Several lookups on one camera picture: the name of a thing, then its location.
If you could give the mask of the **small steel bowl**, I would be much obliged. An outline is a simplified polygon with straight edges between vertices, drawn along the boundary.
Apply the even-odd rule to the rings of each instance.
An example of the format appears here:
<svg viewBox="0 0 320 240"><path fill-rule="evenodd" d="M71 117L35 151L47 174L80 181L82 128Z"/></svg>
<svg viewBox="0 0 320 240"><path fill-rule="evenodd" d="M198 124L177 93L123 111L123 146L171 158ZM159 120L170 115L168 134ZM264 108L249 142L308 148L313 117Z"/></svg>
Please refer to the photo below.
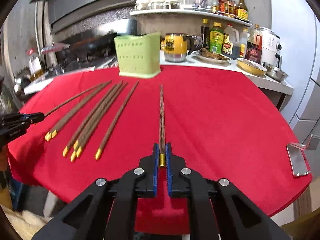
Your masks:
<svg viewBox="0 0 320 240"><path fill-rule="evenodd" d="M263 62L263 66L267 69L266 75L278 82L284 81L289 76L287 73L285 73L278 67L268 64L266 62Z"/></svg>

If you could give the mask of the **dark soy sauce bottle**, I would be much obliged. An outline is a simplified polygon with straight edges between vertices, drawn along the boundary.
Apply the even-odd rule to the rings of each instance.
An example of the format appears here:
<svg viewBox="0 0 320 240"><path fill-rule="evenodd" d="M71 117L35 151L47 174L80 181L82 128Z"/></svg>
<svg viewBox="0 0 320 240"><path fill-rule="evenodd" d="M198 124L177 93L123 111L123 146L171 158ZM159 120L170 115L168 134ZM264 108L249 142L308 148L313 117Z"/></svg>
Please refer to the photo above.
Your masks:
<svg viewBox="0 0 320 240"><path fill-rule="evenodd" d="M201 25L201 36L202 36L202 48L209 49L210 48L210 27L208 23L207 18L202 19L202 25Z"/></svg>

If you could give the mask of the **white refrigerator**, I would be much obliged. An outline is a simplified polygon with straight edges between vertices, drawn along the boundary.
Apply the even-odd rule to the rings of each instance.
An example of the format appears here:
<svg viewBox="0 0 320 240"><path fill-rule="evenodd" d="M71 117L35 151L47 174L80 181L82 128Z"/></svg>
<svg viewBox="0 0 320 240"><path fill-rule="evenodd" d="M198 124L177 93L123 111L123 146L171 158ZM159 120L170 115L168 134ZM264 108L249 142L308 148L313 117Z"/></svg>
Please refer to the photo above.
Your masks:
<svg viewBox="0 0 320 240"><path fill-rule="evenodd" d="M299 142L319 134L319 20L306 0L271 0L272 27L282 46L281 68L294 88L281 114Z"/></svg>

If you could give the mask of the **yellow rimmed dish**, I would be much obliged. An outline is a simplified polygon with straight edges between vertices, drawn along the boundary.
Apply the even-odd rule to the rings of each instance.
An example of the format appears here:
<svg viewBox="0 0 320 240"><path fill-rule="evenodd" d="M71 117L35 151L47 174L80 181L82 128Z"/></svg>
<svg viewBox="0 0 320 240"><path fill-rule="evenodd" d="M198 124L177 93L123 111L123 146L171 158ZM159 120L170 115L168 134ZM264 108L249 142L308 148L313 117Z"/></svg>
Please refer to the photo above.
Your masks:
<svg viewBox="0 0 320 240"><path fill-rule="evenodd" d="M241 57L237 58L237 65L249 74L263 76L267 73L267 69L262 65Z"/></svg>

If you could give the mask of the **white wall shelf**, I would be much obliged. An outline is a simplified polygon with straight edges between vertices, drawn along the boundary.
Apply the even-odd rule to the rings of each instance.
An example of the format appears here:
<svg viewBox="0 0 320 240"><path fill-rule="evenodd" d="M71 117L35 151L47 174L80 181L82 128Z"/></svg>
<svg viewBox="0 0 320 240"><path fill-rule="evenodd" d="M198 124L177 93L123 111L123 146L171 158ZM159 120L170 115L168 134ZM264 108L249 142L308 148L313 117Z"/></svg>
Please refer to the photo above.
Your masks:
<svg viewBox="0 0 320 240"><path fill-rule="evenodd" d="M237 23L239 25L254 27L254 24L251 22L246 22L239 20L237 18L231 18L228 16L223 16L219 14L215 14L212 12L204 12L197 10L187 10L187 9L148 9L148 10L131 10L129 12L130 16L139 16L139 15L149 15L149 14L180 14L180 15L193 15L193 16L201 16L202 18L217 18L224 21L229 21L233 23Z"/></svg>

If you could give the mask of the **yellow steel mug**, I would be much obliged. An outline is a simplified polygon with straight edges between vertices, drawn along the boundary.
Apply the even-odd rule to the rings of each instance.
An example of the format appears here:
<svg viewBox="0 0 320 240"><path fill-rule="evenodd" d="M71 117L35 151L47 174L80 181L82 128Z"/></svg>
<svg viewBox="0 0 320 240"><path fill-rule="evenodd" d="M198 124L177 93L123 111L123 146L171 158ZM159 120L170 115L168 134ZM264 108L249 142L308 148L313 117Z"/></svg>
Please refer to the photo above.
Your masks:
<svg viewBox="0 0 320 240"><path fill-rule="evenodd" d="M184 33L168 33L164 40L164 57L169 62L183 62L195 49L194 39Z"/></svg>

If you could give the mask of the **white plastic bottle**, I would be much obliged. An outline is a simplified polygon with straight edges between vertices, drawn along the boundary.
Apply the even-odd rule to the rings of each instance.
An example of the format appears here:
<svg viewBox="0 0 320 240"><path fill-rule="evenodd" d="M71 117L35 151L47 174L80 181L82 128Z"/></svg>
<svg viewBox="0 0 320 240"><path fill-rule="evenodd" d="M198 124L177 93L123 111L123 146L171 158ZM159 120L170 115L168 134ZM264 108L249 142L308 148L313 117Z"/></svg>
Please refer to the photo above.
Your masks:
<svg viewBox="0 0 320 240"><path fill-rule="evenodd" d="M247 42L249 37L249 32L247 28L244 28L239 35L240 37L240 57L244 58L247 50Z"/></svg>

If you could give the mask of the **metal table clamp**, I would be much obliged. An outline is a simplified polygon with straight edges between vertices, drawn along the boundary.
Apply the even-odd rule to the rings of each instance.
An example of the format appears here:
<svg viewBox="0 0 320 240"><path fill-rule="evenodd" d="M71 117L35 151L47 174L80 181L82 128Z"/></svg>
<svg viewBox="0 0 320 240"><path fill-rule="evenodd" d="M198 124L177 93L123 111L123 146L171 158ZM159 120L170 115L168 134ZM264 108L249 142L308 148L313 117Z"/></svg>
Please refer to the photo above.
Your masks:
<svg viewBox="0 0 320 240"><path fill-rule="evenodd" d="M319 145L319 135L310 135L306 145L291 142L287 144L286 150L291 164L292 175L297 177L306 176L311 173L310 167L307 165L304 151L315 151Z"/></svg>

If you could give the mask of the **black gas stove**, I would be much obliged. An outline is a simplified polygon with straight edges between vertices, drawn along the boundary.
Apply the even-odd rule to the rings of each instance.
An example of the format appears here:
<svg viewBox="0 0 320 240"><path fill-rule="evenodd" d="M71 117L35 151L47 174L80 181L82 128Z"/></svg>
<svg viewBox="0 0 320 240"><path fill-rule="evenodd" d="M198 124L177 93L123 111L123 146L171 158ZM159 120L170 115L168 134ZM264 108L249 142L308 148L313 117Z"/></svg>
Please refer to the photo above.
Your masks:
<svg viewBox="0 0 320 240"><path fill-rule="evenodd" d="M47 77L55 77L58 75L66 74L68 72L74 72L87 68L92 68L93 70L99 68L106 68L116 63L116 61L116 55L107 57L86 57L85 59L64 61L61 64L58 64L54 67L50 67L48 70Z"/></svg>

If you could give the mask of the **black wok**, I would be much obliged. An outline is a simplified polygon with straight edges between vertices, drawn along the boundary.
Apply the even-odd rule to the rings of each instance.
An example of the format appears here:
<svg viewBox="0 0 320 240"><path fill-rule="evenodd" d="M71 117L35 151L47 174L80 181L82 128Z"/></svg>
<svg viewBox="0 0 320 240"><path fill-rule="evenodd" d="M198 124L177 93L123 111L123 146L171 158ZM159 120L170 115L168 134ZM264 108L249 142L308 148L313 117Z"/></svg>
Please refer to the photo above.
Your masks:
<svg viewBox="0 0 320 240"><path fill-rule="evenodd" d="M41 49L41 54L57 53L59 51L67 51L70 54L89 54L96 53L106 54L112 50L114 46L114 38L118 36L117 32L109 32L105 35L84 38L80 41L71 39L69 41L53 42L51 46Z"/></svg>

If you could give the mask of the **plate of cooked food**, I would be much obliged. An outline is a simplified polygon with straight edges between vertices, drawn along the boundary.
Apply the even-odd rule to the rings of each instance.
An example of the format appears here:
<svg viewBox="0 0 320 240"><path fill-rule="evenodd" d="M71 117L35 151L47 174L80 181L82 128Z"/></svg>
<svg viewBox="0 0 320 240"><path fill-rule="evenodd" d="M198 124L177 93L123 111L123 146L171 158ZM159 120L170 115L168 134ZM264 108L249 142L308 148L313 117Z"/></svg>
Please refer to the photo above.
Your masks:
<svg viewBox="0 0 320 240"><path fill-rule="evenodd" d="M205 62L208 62L208 63L223 64L223 63L230 62L232 60L231 58L229 58L225 55L210 52L205 48L201 48L199 51L196 51L194 53L194 55L198 59L205 61Z"/></svg>

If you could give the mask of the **white rice cooker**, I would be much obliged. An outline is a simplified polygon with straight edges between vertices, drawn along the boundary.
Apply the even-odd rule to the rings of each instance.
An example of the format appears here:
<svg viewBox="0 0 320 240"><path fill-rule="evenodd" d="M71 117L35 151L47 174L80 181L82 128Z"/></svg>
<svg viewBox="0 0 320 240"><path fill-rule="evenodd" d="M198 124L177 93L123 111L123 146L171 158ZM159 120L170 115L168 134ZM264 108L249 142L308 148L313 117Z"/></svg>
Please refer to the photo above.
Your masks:
<svg viewBox="0 0 320 240"><path fill-rule="evenodd" d="M263 36L261 62L280 69L282 64L280 37L266 27L260 27L260 31Z"/></svg>

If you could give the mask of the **green utensil holder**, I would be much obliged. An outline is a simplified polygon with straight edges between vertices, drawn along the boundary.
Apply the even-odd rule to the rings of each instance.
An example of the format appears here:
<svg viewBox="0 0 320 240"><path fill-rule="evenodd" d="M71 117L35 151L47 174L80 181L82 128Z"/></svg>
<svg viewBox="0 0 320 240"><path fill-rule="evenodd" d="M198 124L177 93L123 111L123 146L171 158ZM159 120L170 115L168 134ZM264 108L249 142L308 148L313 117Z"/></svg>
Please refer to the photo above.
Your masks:
<svg viewBox="0 0 320 240"><path fill-rule="evenodd" d="M119 75L150 79L161 72L160 34L121 35L114 38Z"/></svg>

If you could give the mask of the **tall brown sauce bottle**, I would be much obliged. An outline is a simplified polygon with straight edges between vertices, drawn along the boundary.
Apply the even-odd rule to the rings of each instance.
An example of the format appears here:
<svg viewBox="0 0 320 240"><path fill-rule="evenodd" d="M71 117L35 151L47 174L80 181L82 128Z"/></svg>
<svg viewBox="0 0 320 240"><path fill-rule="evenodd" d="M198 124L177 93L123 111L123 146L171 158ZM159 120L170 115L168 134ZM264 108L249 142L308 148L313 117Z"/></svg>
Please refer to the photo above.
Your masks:
<svg viewBox="0 0 320 240"><path fill-rule="evenodd" d="M247 21L248 20L248 9L245 4L245 0L239 0L239 3L237 5L236 15L238 18Z"/></svg>

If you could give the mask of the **large oil jug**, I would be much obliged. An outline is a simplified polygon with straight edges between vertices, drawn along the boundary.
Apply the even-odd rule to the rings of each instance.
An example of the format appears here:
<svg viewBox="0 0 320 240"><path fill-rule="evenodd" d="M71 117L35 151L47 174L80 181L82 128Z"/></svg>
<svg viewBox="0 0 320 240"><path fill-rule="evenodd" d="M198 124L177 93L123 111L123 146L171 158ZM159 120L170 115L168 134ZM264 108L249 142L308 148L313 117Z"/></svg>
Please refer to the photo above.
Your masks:
<svg viewBox="0 0 320 240"><path fill-rule="evenodd" d="M236 60L240 57L240 37L239 32L231 24L223 31L222 54Z"/></svg>

